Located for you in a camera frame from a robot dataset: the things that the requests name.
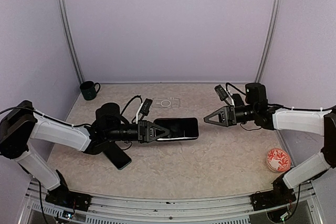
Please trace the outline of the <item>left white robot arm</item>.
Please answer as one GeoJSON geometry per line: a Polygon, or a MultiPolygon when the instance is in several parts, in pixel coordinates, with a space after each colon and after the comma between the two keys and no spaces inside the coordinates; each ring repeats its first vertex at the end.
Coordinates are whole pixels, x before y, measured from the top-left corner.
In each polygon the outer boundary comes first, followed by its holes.
{"type": "Polygon", "coordinates": [[[105,103],[96,110],[92,124],[74,125],[35,110],[24,100],[18,106],[5,109],[1,119],[1,155],[17,162],[34,176],[60,204],[73,201],[73,193],[63,175],[51,169],[30,144],[42,140],[71,147],[89,155],[110,152],[116,141],[150,143],[169,135],[167,128],[147,120],[131,124],[116,103],[105,103]]]}

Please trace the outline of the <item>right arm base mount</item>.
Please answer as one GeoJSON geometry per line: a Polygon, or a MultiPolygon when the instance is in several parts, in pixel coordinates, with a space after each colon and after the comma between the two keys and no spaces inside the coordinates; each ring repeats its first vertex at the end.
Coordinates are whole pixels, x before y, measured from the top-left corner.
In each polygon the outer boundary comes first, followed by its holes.
{"type": "Polygon", "coordinates": [[[272,183],[272,190],[258,192],[250,195],[254,211],[273,208],[295,202],[296,196],[292,188],[288,188],[283,180],[283,175],[272,183]]]}

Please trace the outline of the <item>black phone case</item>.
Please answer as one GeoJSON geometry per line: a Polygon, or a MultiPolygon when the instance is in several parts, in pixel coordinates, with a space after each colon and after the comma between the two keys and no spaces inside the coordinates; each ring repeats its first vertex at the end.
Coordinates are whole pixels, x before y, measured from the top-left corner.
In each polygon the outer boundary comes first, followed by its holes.
{"type": "Polygon", "coordinates": [[[154,124],[170,130],[169,136],[198,136],[197,118],[160,118],[154,124]]]}

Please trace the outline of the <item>purple-edged smartphone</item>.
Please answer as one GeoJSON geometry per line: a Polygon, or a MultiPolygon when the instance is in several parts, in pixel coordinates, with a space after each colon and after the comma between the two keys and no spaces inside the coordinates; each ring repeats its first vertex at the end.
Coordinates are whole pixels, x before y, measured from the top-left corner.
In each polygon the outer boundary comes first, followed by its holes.
{"type": "Polygon", "coordinates": [[[198,136],[163,136],[159,137],[157,142],[175,142],[175,141],[191,141],[196,140],[198,136]]]}

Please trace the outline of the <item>blue smartphone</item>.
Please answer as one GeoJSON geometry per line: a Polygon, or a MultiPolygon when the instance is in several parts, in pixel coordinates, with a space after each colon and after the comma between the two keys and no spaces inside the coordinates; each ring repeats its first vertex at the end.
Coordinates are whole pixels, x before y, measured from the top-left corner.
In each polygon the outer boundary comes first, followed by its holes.
{"type": "Polygon", "coordinates": [[[238,94],[238,93],[234,93],[234,94],[232,94],[232,98],[233,98],[233,100],[234,100],[234,105],[235,105],[235,107],[245,105],[245,104],[244,104],[244,101],[242,100],[242,98],[241,98],[241,96],[240,96],[240,94],[238,94]]]}

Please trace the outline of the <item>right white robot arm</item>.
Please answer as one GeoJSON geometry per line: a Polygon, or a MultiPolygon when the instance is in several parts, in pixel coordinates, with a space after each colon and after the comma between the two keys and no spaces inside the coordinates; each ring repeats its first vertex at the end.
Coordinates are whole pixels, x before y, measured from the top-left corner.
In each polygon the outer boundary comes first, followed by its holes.
{"type": "Polygon", "coordinates": [[[335,168],[335,106],[303,109],[270,103],[266,87],[261,83],[248,83],[244,91],[231,83],[217,85],[214,90],[225,106],[204,117],[204,122],[222,127],[254,122],[261,129],[277,131],[286,144],[295,167],[273,182],[269,201],[281,204],[289,190],[317,179],[335,168]]]}

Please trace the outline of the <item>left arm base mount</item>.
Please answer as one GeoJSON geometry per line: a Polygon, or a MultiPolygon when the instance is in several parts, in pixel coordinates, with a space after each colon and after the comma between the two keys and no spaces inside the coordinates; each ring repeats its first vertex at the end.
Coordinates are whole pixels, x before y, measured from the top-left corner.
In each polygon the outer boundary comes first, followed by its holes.
{"type": "Polygon", "coordinates": [[[73,211],[87,212],[92,196],[69,190],[61,172],[56,170],[56,173],[60,178],[60,185],[53,190],[48,190],[45,201],[57,206],[71,208],[73,211]]]}

